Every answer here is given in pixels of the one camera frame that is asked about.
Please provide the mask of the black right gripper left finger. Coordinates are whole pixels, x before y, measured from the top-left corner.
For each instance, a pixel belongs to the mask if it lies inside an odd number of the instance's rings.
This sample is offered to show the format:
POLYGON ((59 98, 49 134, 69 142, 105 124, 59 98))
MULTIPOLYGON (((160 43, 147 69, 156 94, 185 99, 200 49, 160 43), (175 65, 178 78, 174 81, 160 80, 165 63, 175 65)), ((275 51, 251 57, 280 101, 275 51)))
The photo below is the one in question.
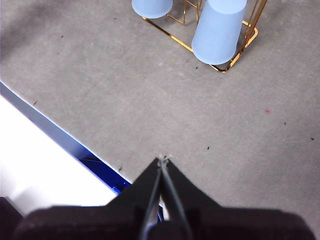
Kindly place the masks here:
POLYGON ((103 206, 53 206, 27 215, 16 240, 147 240, 158 223, 160 159, 103 206))

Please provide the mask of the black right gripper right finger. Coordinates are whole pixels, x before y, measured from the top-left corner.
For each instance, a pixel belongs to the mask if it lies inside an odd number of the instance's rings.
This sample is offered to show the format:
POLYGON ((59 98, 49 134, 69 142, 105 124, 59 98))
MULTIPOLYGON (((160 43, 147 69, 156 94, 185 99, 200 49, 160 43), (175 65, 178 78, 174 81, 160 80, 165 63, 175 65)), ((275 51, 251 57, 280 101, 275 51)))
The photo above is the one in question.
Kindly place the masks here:
POLYGON ((278 209, 226 207, 197 188, 169 158, 163 176, 177 218, 195 240, 314 240, 305 220, 278 209))

